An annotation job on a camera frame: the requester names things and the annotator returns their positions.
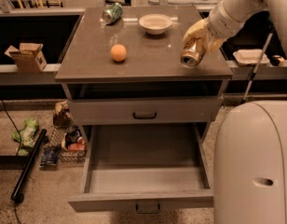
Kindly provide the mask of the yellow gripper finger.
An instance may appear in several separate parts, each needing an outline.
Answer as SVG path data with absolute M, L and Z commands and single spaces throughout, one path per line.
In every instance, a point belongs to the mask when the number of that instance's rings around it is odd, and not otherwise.
M 197 21 L 184 34 L 183 43 L 185 47 L 191 46 L 196 41 L 200 41 L 203 47 L 208 45 L 208 27 L 205 20 Z
M 226 39 L 218 38 L 214 35 L 208 35 L 207 42 L 208 44 L 207 44 L 206 52 L 212 53 L 218 50 L 226 42 Z

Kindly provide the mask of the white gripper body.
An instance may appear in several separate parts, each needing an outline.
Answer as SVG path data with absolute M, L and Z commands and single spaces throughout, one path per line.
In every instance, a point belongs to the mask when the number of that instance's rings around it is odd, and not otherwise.
M 236 21 L 227 13 L 224 2 L 220 2 L 210 11 L 206 22 L 211 34 L 221 39 L 235 36 L 245 24 L 245 22 Z

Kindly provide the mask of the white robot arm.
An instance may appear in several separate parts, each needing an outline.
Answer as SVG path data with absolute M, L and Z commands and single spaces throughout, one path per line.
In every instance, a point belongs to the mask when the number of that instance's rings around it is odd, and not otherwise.
M 206 19 L 186 31 L 184 46 L 200 39 L 203 48 L 215 51 L 236 35 L 252 15 L 264 9 L 269 12 L 287 59 L 287 0 L 222 0 Z

